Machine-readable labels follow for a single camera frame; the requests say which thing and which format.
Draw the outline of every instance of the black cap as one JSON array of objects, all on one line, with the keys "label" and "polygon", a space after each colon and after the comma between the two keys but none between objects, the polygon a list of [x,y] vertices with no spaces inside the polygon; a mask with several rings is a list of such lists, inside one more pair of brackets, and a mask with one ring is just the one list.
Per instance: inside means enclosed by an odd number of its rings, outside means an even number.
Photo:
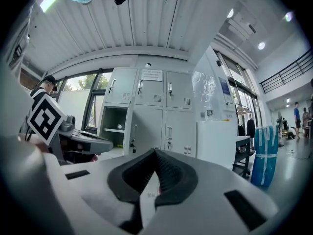
[{"label": "black cap", "polygon": [[54,90],[55,92],[57,91],[57,87],[56,87],[56,85],[57,85],[57,80],[56,80],[53,76],[51,76],[51,75],[46,76],[46,77],[43,79],[43,81],[48,81],[48,82],[52,83],[52,84],[54,85],[53,90]]}]

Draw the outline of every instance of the door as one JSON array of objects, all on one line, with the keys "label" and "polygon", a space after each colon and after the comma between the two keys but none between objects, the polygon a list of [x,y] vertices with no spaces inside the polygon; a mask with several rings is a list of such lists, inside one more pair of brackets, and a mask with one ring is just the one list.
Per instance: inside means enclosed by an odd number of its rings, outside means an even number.
[{"label": "door", "polygon": [[196,121],[192,112],[166,111],[165,150],[196,156]]},{"label": "door", "polygon": [[160,149],[162,140],[162,109],[134,106],[132,143],[136,153],[143,154],[150,149]]},{"label": "door", "polygon": [[110,79],[107,103],[129,104],[137,69],[114,69]]},{"label": "door", "polygon": [[132,132],[132,122],[134,115],[134,101],[135,98],[131,97],[129,107],[126,113],[125,128],[124,128],[124,140],[123,140],[123,155],[127,155],[129,152],[129,147],[131,144],[131,132]]},{"label": "door", "polygon": [[163,79],[162,81],[150,81],[140,78],[141,75],[137,84],[135,104],[163,106]]},{"label": "door", "polygon": [[192,109],[193,89],[191,76],[177,72],[167,72],[166,106]]}]

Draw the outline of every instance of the ceiling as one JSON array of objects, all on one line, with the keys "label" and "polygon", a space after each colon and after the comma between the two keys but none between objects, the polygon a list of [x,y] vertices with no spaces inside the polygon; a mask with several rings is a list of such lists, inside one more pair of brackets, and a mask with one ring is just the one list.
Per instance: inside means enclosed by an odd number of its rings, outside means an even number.
[{"label": "ceiling", "polygon": [[[192,53],[200,53],[197,43],[207,48],[212,41],[205,34],[214,37],[219,28],[258,64],[297,30],[295,20],[283,20],[287,10],[276,0],[127,0],[119,6],[113,0],[88,5],[57,0],[45,13],[40,1],[33,7],[24,64],[42,73],[134,49],[189,60]],[[232,19],[241,16],[256,30],[245,41],[225,21],[223,10],[229,10],[229,4],[235,4]],[[257,49],[259,42],[266,43],[262,51]]]},{"label": "ceiling", "polygon": [[272,111],[285,108],[287,104],[290,104],[290,107],[293,107],[295,102],[301,102],[310,99],[312,92],[313,91],[311,84],[308,83],[290,93],[280,96],[274,100],[268,101],[267,104]]},{"label": "ceiling", "polygon": [[127,0],[117,6],[113,0],[88,5],[57,0],[45,13],[38,1],[24,62],[51,71],[77,57],[121,47],[163,48],[164,55],[172,51],[187,60],[203,20],[204,1]]},{"label": "ceiling", "polygon": [[[247,54],[255,64],[259,64],[272,54],[295,31],[300,30],[296,20],[284,19],[288,9],[278,0],[240,0],[234,6],[234,15],[227,19],[219,33],[224,35]],[[234,33],[230,28],[235,18],[240,18],[246,25],[251,25],[256,33],[247,28],[247,40]],[[260,42],[265,43],[263,50],[258,49]]]}]

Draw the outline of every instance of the person in blue shirt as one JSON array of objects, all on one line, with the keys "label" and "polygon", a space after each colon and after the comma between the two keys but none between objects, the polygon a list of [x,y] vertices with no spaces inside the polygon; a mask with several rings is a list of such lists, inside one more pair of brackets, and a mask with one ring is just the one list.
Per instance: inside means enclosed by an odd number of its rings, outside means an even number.
[{"label": "person in blue shirt", "polygon": [[300,139],[300,137],[299,137],[299,128],[301,127],[301,124],[300,124],[301,121],[300,121],[300,113],[299,113],[298,107],[299,107],[299,103],[296,102],[293,114],[294,114],[294,121],[295,121],[296,136],[297,136],[297,139]]}]

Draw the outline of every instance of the metal railing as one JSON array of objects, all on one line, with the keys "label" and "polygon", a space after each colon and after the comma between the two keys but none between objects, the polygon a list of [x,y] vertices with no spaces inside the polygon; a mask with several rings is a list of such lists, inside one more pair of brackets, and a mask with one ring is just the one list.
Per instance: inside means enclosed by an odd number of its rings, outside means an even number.
[{"label": "metal railing", "polygon": [[289,64],[280,72],[262,81],[260,84],[263,88],[264,94],[287,84],[288,82],[294,80],[298,76],[303,75],[312,67],[313,67],[313,55],[312,49],[309,49],[301,57],[299,57],[297,60]]}]

